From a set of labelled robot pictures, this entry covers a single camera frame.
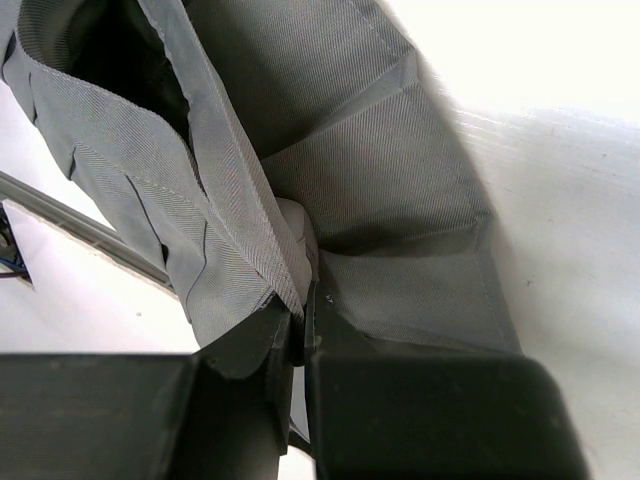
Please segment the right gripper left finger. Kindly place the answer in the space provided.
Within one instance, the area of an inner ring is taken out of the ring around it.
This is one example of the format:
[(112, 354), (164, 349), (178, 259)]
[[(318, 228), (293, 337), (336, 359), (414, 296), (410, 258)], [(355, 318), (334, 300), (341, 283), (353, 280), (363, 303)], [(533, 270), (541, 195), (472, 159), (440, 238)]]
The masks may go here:
[(276, 478), (290, 331), (275, 299), (191, 355), (3, 355), (2, 477)]

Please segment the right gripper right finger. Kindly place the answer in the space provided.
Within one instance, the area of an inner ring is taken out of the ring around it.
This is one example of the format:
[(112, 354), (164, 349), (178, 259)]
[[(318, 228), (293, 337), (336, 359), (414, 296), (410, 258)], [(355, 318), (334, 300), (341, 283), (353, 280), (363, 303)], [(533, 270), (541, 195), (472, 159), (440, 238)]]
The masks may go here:
[(304, 334), (321, 479), (586, 479), (561, 392), (519, 355), (373, 340), (313, 284)]

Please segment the grey pleated skirt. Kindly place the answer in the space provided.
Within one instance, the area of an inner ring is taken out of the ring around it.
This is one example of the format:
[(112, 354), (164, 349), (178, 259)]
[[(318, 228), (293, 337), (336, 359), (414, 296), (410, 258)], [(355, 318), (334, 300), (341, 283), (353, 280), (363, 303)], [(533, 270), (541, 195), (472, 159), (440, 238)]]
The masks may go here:
[(201, 344), (310, 286), (384, 340), (516, 353), (491, 209), (374, 1), (5, 1), (1, 78)]

